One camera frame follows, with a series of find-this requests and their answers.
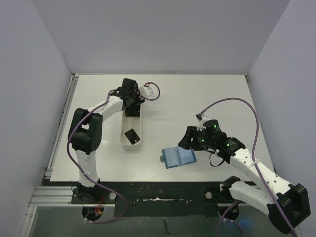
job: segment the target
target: blue transparent container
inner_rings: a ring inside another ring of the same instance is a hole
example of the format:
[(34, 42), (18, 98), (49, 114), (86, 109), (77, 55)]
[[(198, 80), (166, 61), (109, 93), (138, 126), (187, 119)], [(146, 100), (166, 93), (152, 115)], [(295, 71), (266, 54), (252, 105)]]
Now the blue transparent container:
[(181, 147), (172, 147), (162, 150), (161, 162), (164, 162), (166, 168), (173, 168), (197, 161), (196, 155), (192, 149), (185, 150)]

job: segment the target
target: purple cable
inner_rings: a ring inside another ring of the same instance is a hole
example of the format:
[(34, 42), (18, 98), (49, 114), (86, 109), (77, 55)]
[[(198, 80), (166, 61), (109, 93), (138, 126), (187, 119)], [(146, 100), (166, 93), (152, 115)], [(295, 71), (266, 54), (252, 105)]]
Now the purple cable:
[(115, 194), (116, 194), (117, 196), (119, 196), (119, 197), (125, 202), (125, 204), (126, 204), (126, 209), (125, 209), (124, 212), (123, 212), (122, 214), (120, 214), (119, 216), (117, 216), (117, 217), (115, 217), (115, 218), (113, 218), (113, 219), (111, 219), (111, 220), (108, 220), (108, 221), (101, 221), (101, 222), (95, 222), (95, 221), (93, 221), (93, 222), (91, 222), (91, 223), (93, 223), (93, 224), (106, 224), (106, 223), (110, 223), (110, 222), (116, 221), (117, 219), (121, 218), (122, 216), (124, 216), (124, 215), (126, 214), (126, 212), (127, 212), (127, 210), (128, 210), (128, 202), (127, 202), (127, 200), (126, 200), (121, 194), (119, 194), (118, 192), (116, 192), (116, 191), (114, 191), (114, 190), (112, 190), (112, 189), (110, 189), (110, 188), (108, 188), (108, 187), (105, 187), (105, 186), (103, 186), (102, 184), (99, 184), (99, 183), (93, 181), (88, 175), (86, 175), (86, 174), (84, 173), (83, 168), (75, 161), (75, 159), (74, 159), (74, 158), (72, 157), (72, 155), (70, 154), (70, 149), (69, 149), (69, 147), (70, 147), (70, 142), (71, 142), (71, 140), (72, 140), (72, 138), (73, 138), (75, 132), (77, 131), (77, 129), (82, 125), (82, 123), (83, 123), (93, 112), (95, 112), (97, 109), (101, 108), (102, 106), (105, 106), (105, 105), (108, 103), (109, 97), (110, 97), (110, 93), (113, 92), (113, 91), (116, 91), (116, 90), (110, 90), (109, 93), (108, 93), (108, 96), (107, 96), (107, 100), (106, 100), (103, 104), (101, 104), (101, 105), (95, 107), (93, 110), (91, 110), (86, 116), (84, 116), (84, 117), (79, 121), (79, 123), (78, 123), (78, 124), (75, 126), (75, 128), (73, 129), (73, 131), (72, 131), (72, 133), (70, 134), (69, 139), (68, 139), (68, 141), (67, 141), (67, 154), (68, 154), (69, 158), (72, 160), (72, 162), (78, 167), (78, 169), (80, 170), (80, 172), (84, 175), (84, 177), (85, 177), (87, 180), (89, 180), (91, 183), (94, 183), (95, 185), (99, 186), (100, 188), (105, 189), (105, 190), (107, 190), (107, 191), (110, 191), (110, 192), (112, 192), (112, 193), (115, 193)]
[[(227, 100), (239, 100), (239, 101), (241, 101), (241, 102), (244, 102), (246, 105), (249, 106), (249, 108), (252, 110), (253, 114), (255, 115), (255, 118), (256, 118), (256, 135), (255, 135), (255, 139), (254, 139), (254, 141), (253, 141), (252, 150), (251, 150), (252, 161), (255, 161), (255, 148), (256, 148), (256, 144), (257, 144), (257, 140), (258, 140), (258, 135), (259, 135), (259, 118), (258, 118), (258, 115), (257, 115), (255, 109), (254, 109), (247, 101), (245, 101), (245, 100), (243, 100), (243, 99), (240, 99), (240, 98), (236, 98), (236, 97), (231, 97), (231, 98), (222, 99), (222, 100), (216, 101), (216, 102), (214, 102), (213, 104), (207, 106), (204, 110), (201, 111), (200, 115), (204, 114), (205, 111), (207, 111), (207, 110), (208, 110), (209, 108), (211, 108), (213, 105), (216, 105), (216, 104), (218, 104), (218, 103), (220, 103), (220, 102), (227, 101)], [(261, 171), (260, 171), (260, 169), (259, 169), (257, 163), (255, 163), (255, 167), (256, 167), (256, 170), (257, 170), (257, 172), (258, 172), (258, 174), (259, 174), (259, 176), (260, 176), (260, 178), (261, 178), (261, 180), (262, 180), (264, 186), (265, 186), (266, 189), (268, 190), (268, 192), (269, 192), (269, 194), (270, 194), (272, 200), (275, 202), (276, 207), (277, 207), (277, 209), (279, 210), (281, 216), (283, 217), (283, 219), (285, 220), (285, 222), (286, 222), (287, 225), (289, 226), (292, 235), (293, 235), (294, 237), (297, 237), (297, 234), (296, 234), (296, 232), (295, 232), (295, 230), (294, 230), (292, 224), (290, 223), (290, 221), (289, 221), (288, 218), (286, 217), (286, 215), (285, 215), (285, 213), (283, 212), (283, 210), (282, 210), (280, 204), (277, 202), (276, 197), (274, 196), (274, 194), (272, 193), (271, 189), (269, 188), (267, 182), (265, 181), (265, 179), (264, 179), (264, 177), (263, 177), (263, 175), (262, 175), (262, 173), (261, 173)]]
[[(220, 220), (219, 220), (219, 222), (218, 222), (218, 224), (217, 224), (217, 229), (216, 229), (216, 236), (217, 236), (217, 237), (219, 237), (219, 228), (220, 228), (221, 223), (223, 222), (223, 220), (224, 220), (224, 218), (225, 218), (225, 215), (227, 214), (227, 212), (228, 212), (233, 206), (238, 205), (239, 203), (241, 203), (241, 201), (235, 201), (232, 205), (230, 205), (230, 206), (226, 209), (226, 211), (225, 211), (225, 212), (223, 213), (223, 215), (221, 216), (221, 218), (220, 218)], [(228, 219), (228, 218), (226, 218), (226, 220), (229, 220), (229, 221), (233, 222), (235, 225), (237, 225), (238, 228), (240, 229), (241, 233), (242, 233), (242, 236), (243, 236), (243, 237), (246, 237), (245, 232), (243, 231), (241, 225), (240, 225), (238, 222), (233, 221), (233, 220)]]
[(148, 84), (153, 84), (153, 85), (157, 88), (157, 90), (158, 90), (158, 96), (157, 96), (156, 98), (154, 98), (154, 99), (149, 99), (149, 98), (146, 98), (145, 96), (142, 96), (142, 95), (139, 95), (139, 97), (141, 97), (141, 98), (143, 98), (143, 99), (145, 99), (145, 100), (149, 100), (149, 101), (157, 100), (157, 99), (160, 97), (160, 88), (159, 88), (159, 86), (158, 86), (156, 83), (154, 83), (154, 82), (147, 82), (147, 83), (145, 84), (145, 86), (148, 85)]

